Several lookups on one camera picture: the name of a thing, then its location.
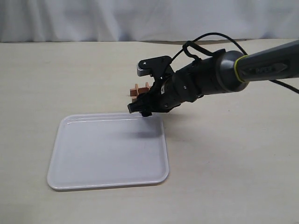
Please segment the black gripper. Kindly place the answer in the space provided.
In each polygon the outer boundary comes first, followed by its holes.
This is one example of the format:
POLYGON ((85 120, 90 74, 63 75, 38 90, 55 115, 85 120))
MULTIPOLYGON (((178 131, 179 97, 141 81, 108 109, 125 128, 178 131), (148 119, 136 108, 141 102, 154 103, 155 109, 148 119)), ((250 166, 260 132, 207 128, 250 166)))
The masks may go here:
POLYGON ((153 112, 167 113, 184 102, 193 103, 205 95, 205 72, 202 62, 192 62, 164 78, 154 78, 150 91, 140 96, 141 103, 128 104, 129 113, 149 117, 153 112))

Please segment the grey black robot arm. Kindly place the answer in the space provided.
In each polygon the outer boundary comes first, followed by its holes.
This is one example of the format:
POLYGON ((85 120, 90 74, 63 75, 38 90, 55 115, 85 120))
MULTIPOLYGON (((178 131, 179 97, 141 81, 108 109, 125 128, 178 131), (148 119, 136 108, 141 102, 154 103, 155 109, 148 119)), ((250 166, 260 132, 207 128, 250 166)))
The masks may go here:
POLYGON ((148 117, 167 113, 184 102, 194 102, 205 95, 239 92, 250 82, 297 78, 299 76, 299 43, 289 42, 252 55, 220 49, 211 52, 192 41, 182 51, 192 62, 174 71, 172 57, 142 60, 138 76, 151 76, 149 91, 139 93, 128 105, 130 113, 148 117))

